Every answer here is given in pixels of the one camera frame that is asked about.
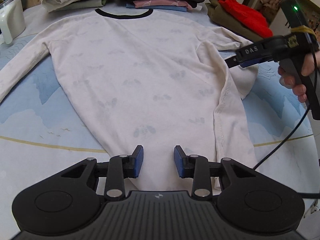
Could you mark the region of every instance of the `yellow rubber band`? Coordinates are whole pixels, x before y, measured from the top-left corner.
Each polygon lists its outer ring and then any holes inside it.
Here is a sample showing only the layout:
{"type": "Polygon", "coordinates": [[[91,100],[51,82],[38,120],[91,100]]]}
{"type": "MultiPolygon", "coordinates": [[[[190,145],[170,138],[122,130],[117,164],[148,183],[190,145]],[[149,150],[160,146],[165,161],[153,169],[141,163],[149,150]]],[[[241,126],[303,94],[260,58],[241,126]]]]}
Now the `yellow rubber band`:
{"type": "Polygon", "coordinates": [[[314,35],[314,37],[317,39],[317,36],[316,36],[315,32],[313,31],[313,29],[311,29],[305,25],[291,28],[291,33],[309,33],[311,35],[314,35]]]}

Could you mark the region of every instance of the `shirt sleeve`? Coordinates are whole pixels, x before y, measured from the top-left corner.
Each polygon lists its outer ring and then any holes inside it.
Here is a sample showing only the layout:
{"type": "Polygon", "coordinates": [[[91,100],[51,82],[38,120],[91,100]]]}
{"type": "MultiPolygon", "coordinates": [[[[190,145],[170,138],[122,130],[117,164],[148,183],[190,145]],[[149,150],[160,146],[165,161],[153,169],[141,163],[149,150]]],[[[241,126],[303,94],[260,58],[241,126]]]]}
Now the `shirt sleeve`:
{"type": "Polygon", "coordinates": [[[0,70],[0,103],[15,84],[49,54],[50,42],[64,36],[68,22],[65,18],[41,31],[0,70]]]}
{"type": "MultiPolygon", "coordinates": [[[[236,50],[252,44],[251,41],[219,26],[203,27],[199,40],[213,43],[217,50],[236,50]]],[[[229,69],[241,99],[244,99],[252,89],[258,75],[258,68],[256,64],[246,68],[235,66],[229,69]]]]}

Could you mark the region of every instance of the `red garment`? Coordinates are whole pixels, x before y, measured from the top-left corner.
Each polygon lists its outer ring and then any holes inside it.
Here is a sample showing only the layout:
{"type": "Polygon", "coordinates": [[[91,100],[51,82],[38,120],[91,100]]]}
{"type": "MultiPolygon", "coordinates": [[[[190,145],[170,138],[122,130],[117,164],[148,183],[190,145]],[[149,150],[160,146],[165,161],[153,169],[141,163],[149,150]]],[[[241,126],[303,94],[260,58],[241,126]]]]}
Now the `red garment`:
{"type": "Polygon", "coordinates": [[[273,36],[265,17],[258,11],[238,3],[236,0],[218,0],[221,6],[250,30],[262,38],[273,36]]]}

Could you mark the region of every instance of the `black collar trim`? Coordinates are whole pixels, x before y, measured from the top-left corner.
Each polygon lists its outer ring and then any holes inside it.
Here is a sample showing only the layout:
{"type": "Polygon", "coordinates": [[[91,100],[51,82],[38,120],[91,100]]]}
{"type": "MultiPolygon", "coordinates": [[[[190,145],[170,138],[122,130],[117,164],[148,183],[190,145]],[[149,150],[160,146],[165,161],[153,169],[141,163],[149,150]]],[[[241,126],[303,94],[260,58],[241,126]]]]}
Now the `black collar trim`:
{"type": "Polygon", "coordinates": [[[118,20],[130,20],[130,19],[140,19],[140,18],[147,17],[150,14],[152,14],[153,9],[149,9],[145,13],[139,14],[139,15],[116,15],[116,14],[104,12],[100,9],[95,9],[95,11],[104,17],[109,17],[109,18],[118,19],[118,20]]]}

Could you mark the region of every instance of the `bed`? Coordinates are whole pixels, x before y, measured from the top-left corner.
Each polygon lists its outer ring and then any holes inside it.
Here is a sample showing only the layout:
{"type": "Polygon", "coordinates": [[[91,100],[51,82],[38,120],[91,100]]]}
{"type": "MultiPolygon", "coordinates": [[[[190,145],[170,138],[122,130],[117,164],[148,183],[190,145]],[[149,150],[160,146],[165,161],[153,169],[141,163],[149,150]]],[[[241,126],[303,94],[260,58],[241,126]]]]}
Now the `bed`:
{"type": "MultiPolygon", "coordinates": [[[[192,13],[168,13],[213,26],[205,5],[200,7],[192,13]]],[[[113,14],[144,12],[125,8],[117,0],[102,9],[113,14]]],[[[12,44],[0,45],[0,70],[49,24],[92,10],[48,14],[41,5],[27,9],[25,31],[12,44]]],[[[220,53],[223,58],[232,55],[231,51],[220,53]]],[[[277,67],[275,62],[260,64],[255,85],[243,100],[258,160],[273,150],[305,111],[292,91],[279,84],[277,67]]],[[[0,240],[10,239],[19,231],[11,204],[21,190],[87,157],[95,157],[98,162],[109,160],[108,153],[78,117],[60,87],[51,57],[38,64],[0,104],[0,154],[0,240]]],[[[290,141],[261,165],[260,172],[298,192],[319,192],[318,155],[307,118],[290,141]]],[[[97,191],[102,194],[103,180],[100,182],[97,191]]],[[[133,188],[128,181],[126,185],[128,189],[133,188]]],[[[306,209],[312,202],[305,201],[306,209]]]]}

